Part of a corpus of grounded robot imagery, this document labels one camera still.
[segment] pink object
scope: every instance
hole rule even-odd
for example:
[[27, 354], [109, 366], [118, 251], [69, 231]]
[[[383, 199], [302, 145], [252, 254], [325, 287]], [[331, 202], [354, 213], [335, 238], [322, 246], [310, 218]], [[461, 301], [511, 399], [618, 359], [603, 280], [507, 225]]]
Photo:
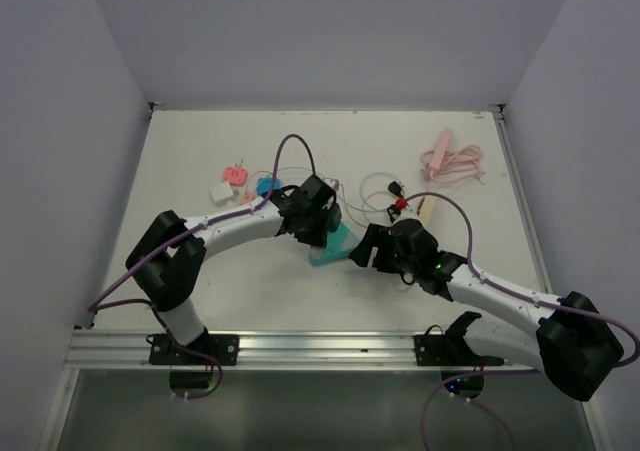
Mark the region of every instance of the pink object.
[[249, 191], [242, 198], [240, 198], [240, 204], [249, 204], [254, 199], [256, 199], [256, 193], [254, 193], [253, 191]]
[[433, 150], [433, 158], [429, 162], [429, 171], [430, 174], [437, 173], [440, 170], [440, 166], [442, 165], [442, 159], [444, 158], [445, 153], [447, 152], [447, 148], [449, 147], [449, 141], [453, 137], [453, 129], [444, 128], [442, 134], [440, 135], [440, 139], [438, 140], [438, 144], [436, 149]]
[[[447, 151], [453, 130], [445, 128], [435, 149], [426, 151], [420, 156], [420, 161], [425, 165], [425, 177], [438, 183], [457, 183], [471, 176], [480, 178], [484, 174], [480, 166], [482, 149], [474, 144], [465, 146], [458, 151]], [[439, 176], [445, 174], [464, 173], [457, 179], [443, 180]]]
[[247, 182], [247, 175], [249, 173], [245, 168], [240, 166], [230, 166], [224, 168], [222, 173], [222, 181], [226, 181], [231, 186], [243, 186]]

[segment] white table surface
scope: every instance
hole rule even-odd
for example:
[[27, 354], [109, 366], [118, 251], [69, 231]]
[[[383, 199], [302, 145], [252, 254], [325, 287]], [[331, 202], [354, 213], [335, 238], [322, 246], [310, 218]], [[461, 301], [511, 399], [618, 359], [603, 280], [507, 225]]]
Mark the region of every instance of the white table surface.
[[[430, 186], [457, 200], [475, 231], [475, 261], [505, 279], [539, 289], [524, 226], [498, 133], [490, 113], [471, 112], [265, 112], [158, 111], [154, 113], [125, 213], [107, 282], [125, 271], [124, 262], [155, 216], [173, 209], [179, 216], [219, 211], [209, 187], [226, 166], [242, 161], [249, 172], [270, 170], [278, 143], [301, 134], [311, 146], [318, 171], [345, 185], [347, 200], [360, 206], [358, 187], [376, 171], [388, 171], [412, 194], [425, 189], [419, 157], [433, 148], [444, 127], [454, 130], [451, 148], [477, 144], [484, 150], [481, 182]], [[280, 166], [308, 166], [303, 147], [290, 142]], [[281, 174], [299, 184], [304, 171]], [[365, 190], [386, 188], [372, 179]], [[383, 196], [372, 204], [384, 206]], [[344, 222], [358, 235], [364, 229]], [[383, 215], [369, 215], [384, 222]], [[356, 216], [364, 222], [362, 215]], [[430, 231], [444, 249], [465, 254], [467, 235], [447, 203], [436, 205]], [[308, 247], [290, 236], [254, 241], [203, 264], [192, 299], [212, 330], [394, 331], [449, 325], [466, 309], [407, 287], [399, 276], [361, 269], [351, 261], [314, 268]], [[144, 297], [133, 280], [110, 299]], [[140, 305], [106, 310], [100, 329], [157, 329]]]

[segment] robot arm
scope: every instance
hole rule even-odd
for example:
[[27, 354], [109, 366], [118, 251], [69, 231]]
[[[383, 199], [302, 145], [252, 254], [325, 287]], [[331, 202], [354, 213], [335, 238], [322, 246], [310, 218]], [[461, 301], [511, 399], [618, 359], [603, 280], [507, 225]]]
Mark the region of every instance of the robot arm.
[[254, 210], [251, 213], [210, 226], [206, 223], [217, 215], [181, 219], [173, 211], [165, 211], [153, 221], [127, 258], [126, 267], [131, 269], [159, 245], [199, 223], [204, 224], [202, 230], [180, 241], [172, 253], [159, 254], [134, 275], [182, 346], [195, 351], [206, 348], [208, 331], [190, 298], [204, 261], [242, 243], [282, 234], [292, 234], [303, 244], [322, 248], [327, 244], [327, 233], [335, 231], [340, 223], [335, 190], [316, 175], [299, 187], [274, 190], [269, 201], [257, 209], [262, 200], [257, 198], [235, 210]]
[[[370, 225], [350, 255], [358, 266], [400, 274], [403, 282], [426, 292], [484, 311], [467, 312], [440, 335], [420, 337], [431, 354], [451, 364], [498, 356], [544, 372], [568, 396], [580, 401], [595, 390], [622, 358], [623, 349], [606, 323], [540, 306], [546, 302], [596, 312], [585, 296], [567, 297], [531, 291], [480, 271], [476, 277], [466, 258], [438, 249], [415, 213], [400, 200], [389, 210], [390, 227]], [[532, 303], [498, 292], [487, 280], [516, 291]]]

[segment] small white box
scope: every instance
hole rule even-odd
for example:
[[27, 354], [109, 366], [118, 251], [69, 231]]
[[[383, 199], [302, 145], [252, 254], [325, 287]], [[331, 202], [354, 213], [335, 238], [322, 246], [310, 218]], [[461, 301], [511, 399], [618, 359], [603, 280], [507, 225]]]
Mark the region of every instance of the small white box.
[[236, 196], [236, 191], [226, 181], [211, 186], [210, 191], [216, 206], [224, 206]]

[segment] teal plastic piece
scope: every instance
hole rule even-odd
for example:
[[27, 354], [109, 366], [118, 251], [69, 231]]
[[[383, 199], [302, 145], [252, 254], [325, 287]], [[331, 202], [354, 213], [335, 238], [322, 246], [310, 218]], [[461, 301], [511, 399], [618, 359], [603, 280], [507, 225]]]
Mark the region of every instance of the teal plastic piece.
[[[256, 194], [262, 196], [269, 191], [269, 186], [271, 186], [271, 178], [260, 178], [256, 186]], [[276, 184], [273, 185], [273, 189], [280, 189], [281, 187], [282, 181], [276, 178]]]
[[338, 229], [327, 236], [327, 247], [322, 250], [320, 256], [314, 256], [314, 251], [309, 252], [309, 263], [311, 263], [311, 266], [322, 266], [340, 259], [346, 259], [359, 241], [349, 228], [341, 222]]

